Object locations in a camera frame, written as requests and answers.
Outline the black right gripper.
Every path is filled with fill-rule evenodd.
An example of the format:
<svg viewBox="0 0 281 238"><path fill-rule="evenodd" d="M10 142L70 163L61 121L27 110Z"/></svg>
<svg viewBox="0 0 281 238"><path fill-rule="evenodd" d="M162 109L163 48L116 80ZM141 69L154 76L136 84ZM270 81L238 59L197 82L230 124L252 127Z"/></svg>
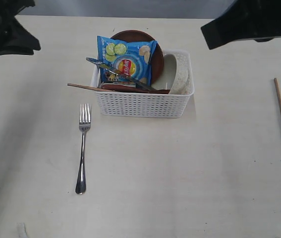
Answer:
<svg viewBox="0 0 281 238"><path fill-rule="evenodd" d="M281 0L235 0L201 31L210 50L234 41L281 38Z"/></svg>

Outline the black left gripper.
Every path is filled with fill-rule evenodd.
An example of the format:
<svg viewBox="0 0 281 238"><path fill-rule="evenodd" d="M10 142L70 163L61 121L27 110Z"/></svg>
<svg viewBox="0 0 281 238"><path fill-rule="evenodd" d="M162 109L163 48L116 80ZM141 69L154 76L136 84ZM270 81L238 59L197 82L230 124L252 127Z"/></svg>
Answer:
<svg viewBox="0 0 281 238"><path fill-rule="evenodd" d="M34 6L33 0L0 0L0 56L33 55L41 49L39 40L16 19L22 10Z"/></svg>

